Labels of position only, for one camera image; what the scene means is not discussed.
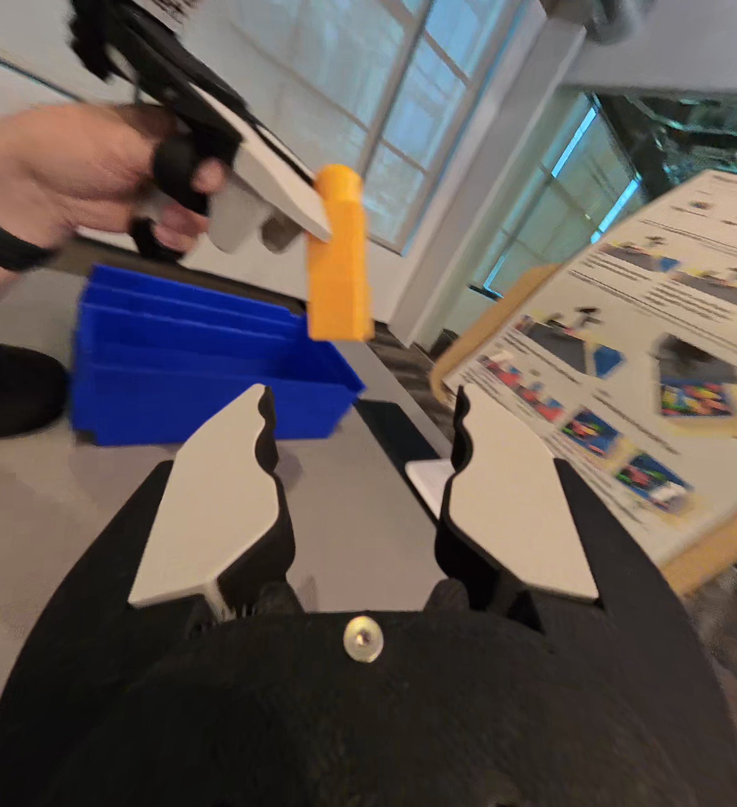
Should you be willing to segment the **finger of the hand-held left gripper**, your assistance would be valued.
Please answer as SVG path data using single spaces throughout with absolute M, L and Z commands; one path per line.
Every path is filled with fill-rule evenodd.
M 313 187 L 313 173 L 227 86 L 182 83 L 182 117 L 246 187 Z
M 313 187 L 313 175 L 282 144 L 243 140 L 232 171 L 267 206 L 267 217 L 258 227 L 262 243 L 293 243 L 302 234 L 331 241 L 330 222 Z

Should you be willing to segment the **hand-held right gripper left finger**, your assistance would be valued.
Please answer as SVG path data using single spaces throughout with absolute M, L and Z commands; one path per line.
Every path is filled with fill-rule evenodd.
M 251 615 L 266 586 L 286 582 L 296 544 L 275 425 L 272 389 L 255 384 L 179 449 L 130 606 L 200 596 L 213 615 Z

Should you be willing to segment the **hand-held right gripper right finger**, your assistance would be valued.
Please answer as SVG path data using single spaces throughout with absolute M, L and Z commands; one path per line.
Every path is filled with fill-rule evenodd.
M 505 612 L 525 591 L 598 600 L 554 455 L 477 385 L 459 388 L 451 462 L 435 557 L 470 609 Z

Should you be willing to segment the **orange mega block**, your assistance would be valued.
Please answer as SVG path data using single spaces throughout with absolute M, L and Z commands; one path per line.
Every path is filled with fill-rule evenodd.
M 331 238 L 307 240 L 307 333 L 316 341 L 366 342 L 375 329 L 362 179 L 349 167 L 328 165 L 313 186 L 330 222 Z

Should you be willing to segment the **blue plastic bin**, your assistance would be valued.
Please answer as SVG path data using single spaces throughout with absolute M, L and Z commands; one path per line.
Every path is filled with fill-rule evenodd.
M 247 391 L 272 390 L 281 440 L 325 439 L 365 390 L 306 317 L 94 264 L 74 329 L 71 427 L 98 446 L 181 443 Z

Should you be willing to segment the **person's left hand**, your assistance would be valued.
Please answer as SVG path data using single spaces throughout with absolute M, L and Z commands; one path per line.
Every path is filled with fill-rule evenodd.
M 0 227 L 44 248 L 79 229 L 126 233 L 156 147 L 178 131 L 151 105 L 41 106 L 0 119 Z

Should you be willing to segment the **white stand base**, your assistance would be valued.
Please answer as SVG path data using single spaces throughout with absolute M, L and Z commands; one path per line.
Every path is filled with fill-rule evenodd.
M 444 491 L 454 472 L 450 459 L 423 459 L 407 462 L 404 475 L 425 508 L 440 519 Z

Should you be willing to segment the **wooden instruction board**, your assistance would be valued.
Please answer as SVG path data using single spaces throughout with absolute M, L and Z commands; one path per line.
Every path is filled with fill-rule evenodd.
M 707 169 L 527 272 L 434 366 L 596 488 L 677 594 L 737 562 L 737 174 Z

